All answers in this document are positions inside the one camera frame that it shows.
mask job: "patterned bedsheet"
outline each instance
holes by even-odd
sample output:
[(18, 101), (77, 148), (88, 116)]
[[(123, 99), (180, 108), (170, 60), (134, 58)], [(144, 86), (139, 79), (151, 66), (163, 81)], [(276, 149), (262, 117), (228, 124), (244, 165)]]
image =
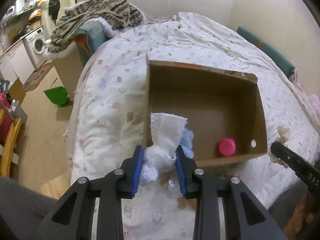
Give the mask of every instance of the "patterned bedsheet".
[[(80, 176), (105, 176), (129, 158), (143, 137), (146, 54), (150, 59), (187, 62), (254, 73), (263, 103), (268, 147), (277, 126), (291, 133), (287, 145), (311, 163), (318, 159), (319, 121), (305, 98), (275, 63), (236, 32), (194, 13), (138, 26), (104, 43), (87, 63), (68, 135), (73, 183)], [(268, 155), (230, 169), (269, 208), (297, 177)], [(192, 239), (194, 210), (168, 184), (139, 187), (123, 200), (125, 239)]]

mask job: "pillow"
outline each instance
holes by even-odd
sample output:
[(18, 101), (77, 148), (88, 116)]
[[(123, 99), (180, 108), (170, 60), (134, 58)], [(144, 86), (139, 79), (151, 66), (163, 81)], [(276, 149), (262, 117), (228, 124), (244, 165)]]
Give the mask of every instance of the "pillow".
[(252, 43), (261, 49), (265, 54), (267, 54), (274, 63), (282, 70), (282, 72), (289, 78), (294, 73), (294, 66), (282, 56), (276, 49), (274, 49), (270, 44), (261, 40), (258, 36), (249, 32), (245, 28), (238, 27), (237, 33), (244, 37), (247, 41)]
[(99, 46), (110, 39), (104, 25), (95, 19), (76, 28), (73, 34), (83, 67)]

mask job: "crumpled paper towel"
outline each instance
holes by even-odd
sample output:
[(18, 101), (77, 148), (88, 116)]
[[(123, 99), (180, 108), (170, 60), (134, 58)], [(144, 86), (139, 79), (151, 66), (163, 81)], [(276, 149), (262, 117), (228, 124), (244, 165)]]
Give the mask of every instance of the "crumpled paper towel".
[(193, 140), (193, 131), (189, 130), (188, 128), (185, 128), (182, 137), (180, 140), (184, 155), (189, 158), (193, 159), (195, 154), (192, 151), (192, 140)]
[(174, 114), (151, 113), (153, 145), (143, 155), (140, 185), (156, 181), (159, 172), (170, 171), (176, 162), (175, 151), (180, 143), (187, 118)]
[[(285, 142), (290, 139), (289, 129), (286, 129), (282, 125), (279, 125), (277, 127), (277, 131), (278, 131), (278, 134), (280, 135), (280, 137), (278, 136), (275, 139), (275, 142), (279, 142), (279, 143), (283, 144), (284, 146), (286, 146)], [(268, 155), (270, 156), (270, 160), (273, 163), (279, 163), (280, 165), (284, 166), (286, 169), (288, 168), (288, 165), (283, 160), (279, 159), (277, 156), (275, 156), (273, 153), (271, 153), (271, 151), (268, 152)]]

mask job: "cardboard piece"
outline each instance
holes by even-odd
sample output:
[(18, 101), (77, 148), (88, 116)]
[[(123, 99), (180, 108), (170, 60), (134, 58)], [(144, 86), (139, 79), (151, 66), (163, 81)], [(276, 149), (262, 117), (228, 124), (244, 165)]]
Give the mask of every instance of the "cardboard piece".
[(41, 26), (41, 21), (36, 21), (33, 24), (31, 24), (31, 29), (35, 30), (36, 28), (39, 28)]
[(13, 85), (9, 88), (9, 95), (12, 99), (18, 100), (20, 104), (22, 103), (26, 92), (19, 78), (15, 80)]
[[(251, 73), (148, 60), (143, 146), (152, 145), (150, 114), (163, 112), (188, 118), (198, 167), (266, 154), (267, 132), (257, 81)], [(234, 156), (219, 154), (218, 143), (223, 138), (235, 140)]]

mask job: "washing machine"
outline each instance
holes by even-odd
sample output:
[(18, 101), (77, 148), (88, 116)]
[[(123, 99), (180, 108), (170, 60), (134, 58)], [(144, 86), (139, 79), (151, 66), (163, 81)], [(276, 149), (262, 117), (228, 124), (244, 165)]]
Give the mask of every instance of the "washing machine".
[(45, 37), (42, 27), (31, 32), (28, 36), (23, 39), (23, 44), (26, 48), (26, 51), (29, 55), (29, 58), (35, 68), (38, 70), (43, 63), (46, 61), (43, 57), (44, 53), (44, 43)]

